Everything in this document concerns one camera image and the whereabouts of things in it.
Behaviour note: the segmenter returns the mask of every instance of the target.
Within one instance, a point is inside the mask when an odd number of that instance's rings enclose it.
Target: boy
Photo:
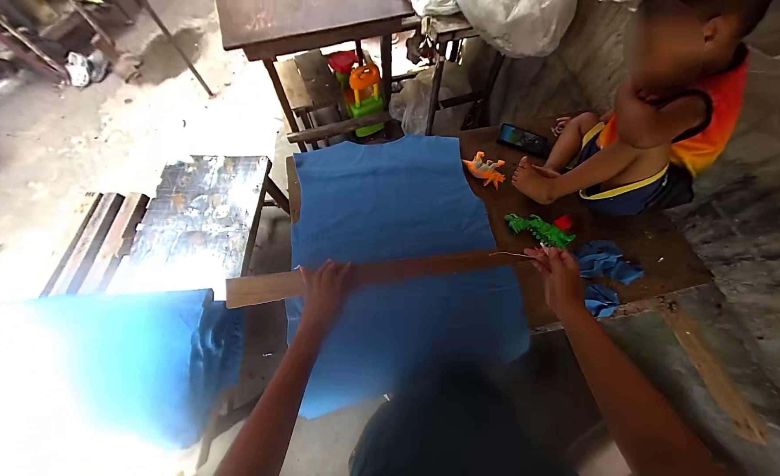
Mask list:
[[[571,119],[543,167],[523,157],[513,185],[542,204],[578,191],[588,208],[613,216],[692,201],[693,177],[734,131],[748,70],[741,39],[770,2],[645,0],[641,43],[612,117]],[[575,167],[561,175],[576,154]]]

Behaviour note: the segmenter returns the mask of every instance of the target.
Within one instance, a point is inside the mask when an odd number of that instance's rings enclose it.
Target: table top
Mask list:
[[[225,280],[244,274],[271,161],[188,158],[164,167],[108,293],[212,288],[216,299],[225,299]]]
[[[551,127],[555,117],[517,121],[514,125],[530,130],[554,141]],[[620,301],[642,301],[656,298],[678,290],[708,284],[713,280],[710,270],[693,252],[681,231],[663,213],[650,213],[637,217],[617,219],[596,217],[585,208],[576,196],[564,197],[551,205],[534,203],[522,195],[510,184],[510,177],[522,152],[496,143],[498,126],[468,130],[459,133],[460,154],[463,158],[472,158],[483,151],[490,160],[504,160],[499,171],[508,179],[498,190],[493,186],[483,187],[483,181],[465,173],[469,188],[484,201],[490,218],[490,229],[499,249],[512,253],[522,253],[525,247],[538,246],[530,233],[515,234],[508,227],[504,215],[516,213],[528,217],[537,214],[544,220],[553,222],[567,214],[575,222],[573,233],[577,235],[570,249],[593,240],[610,240],[624,251],[624,259],[639,264],[646,271],[645,276],[630,286],[622,285],[612,279],[593,279],[616,290]],[[296,223],[300,218],[301,187],[292,157],[288,157],[288,188],[290,190],[291,220]],[[542,276],[524,263],[513,265],[513,272],[520,282],[525,316],[530,328],[553,324],[557,321],[546,306],[543,294]]]
[[[401,31],[409,0],[216,0],[223,47],[249,60]]]

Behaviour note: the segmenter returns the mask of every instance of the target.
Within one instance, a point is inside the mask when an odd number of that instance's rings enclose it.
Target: mobile phone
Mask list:
[[[502,124],[496,142],[529,154],[546,157],[546,146],[548,144],[546,137],[520,129],[515,125]]]

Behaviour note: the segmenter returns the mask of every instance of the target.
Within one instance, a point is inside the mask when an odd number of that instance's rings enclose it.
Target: hand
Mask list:
[[[306,288],[300,329],[316,331],[322,336],[332,330],[348,291],[351,268],[352,263],[342,265],[330,259],[317,271],[299,267]]]
[[[525,248],[524,251],[534,259],[534,267],[543,275],[546,304],[558,319],[574,310],[586,309],[581,270],[572,253],[545,245],[543,248]]]
[[[552,127],[552,134],[554,134],[555,137],[560,135],[561,132],[564,131],[564,128],[566,127],[566,124],[569,124],[569,121],[572,120],[569,116],[563,116],[562,118],[557,118],[557,123],[554,127]]]
[[[545,167],[545,166],[541,167],[539,165],[532,165],[531,167],[536,168],[537,172],[540,172],[540,175],[542,175],[543,177],[545,177],[547,179],[556,179],[556,178],[558,178],[560,176],[560,172],[558,172],[557,170],[553,170],[551,168]]]

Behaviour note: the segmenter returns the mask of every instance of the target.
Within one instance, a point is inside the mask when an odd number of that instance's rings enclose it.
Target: wooden ruler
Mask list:
[[[507,264],[531,265],[525,255],[485,250],[353,265],[352,286],[389,283],[426,275],[450,275]],[[305,294],[299,271],[226,279],[226,307],[242,308]]]

